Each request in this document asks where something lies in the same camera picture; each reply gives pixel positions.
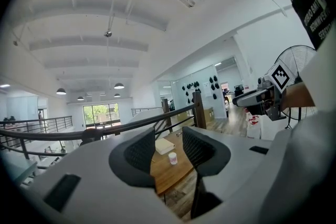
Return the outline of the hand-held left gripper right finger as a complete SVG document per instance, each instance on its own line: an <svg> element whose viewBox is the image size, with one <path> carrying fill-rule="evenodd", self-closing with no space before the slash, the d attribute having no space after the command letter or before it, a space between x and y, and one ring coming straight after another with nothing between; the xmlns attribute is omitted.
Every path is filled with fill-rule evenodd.
<svg viewBox="0 0 336 224"><path fill-rule="evenodd" d="M182 141L184 153L197 173L191 209L191 219L194 219L222 202L206 190L203 178L219 174L230 161L231 152L223 143L191 127L183 127Z"/></svg>

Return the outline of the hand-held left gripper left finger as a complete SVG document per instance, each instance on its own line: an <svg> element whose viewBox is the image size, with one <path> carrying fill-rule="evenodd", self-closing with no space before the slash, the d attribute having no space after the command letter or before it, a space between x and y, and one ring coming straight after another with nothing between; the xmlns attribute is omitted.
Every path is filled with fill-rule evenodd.
<svg viewBox="0 0 336 224"><path fill-rule="evenodd" d="M151 127L117 145L109 155L109 166L129 186L154 188L155 179L150 174L154 153L155 129Z"/></svg>

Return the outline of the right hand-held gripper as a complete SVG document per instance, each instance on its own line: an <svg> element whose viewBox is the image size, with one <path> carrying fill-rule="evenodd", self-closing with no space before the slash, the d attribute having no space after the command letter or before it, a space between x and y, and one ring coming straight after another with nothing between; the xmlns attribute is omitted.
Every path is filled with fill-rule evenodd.
<svg viewBox="0 0 336 224"><path fill-rule="evenodd" d="M258 78L258 90L234 97L232 103L246 108L252 115L267 115L272 121L282 120L281 100L287 87L296 83L297 74L283 62L275 63Z"/></svg>

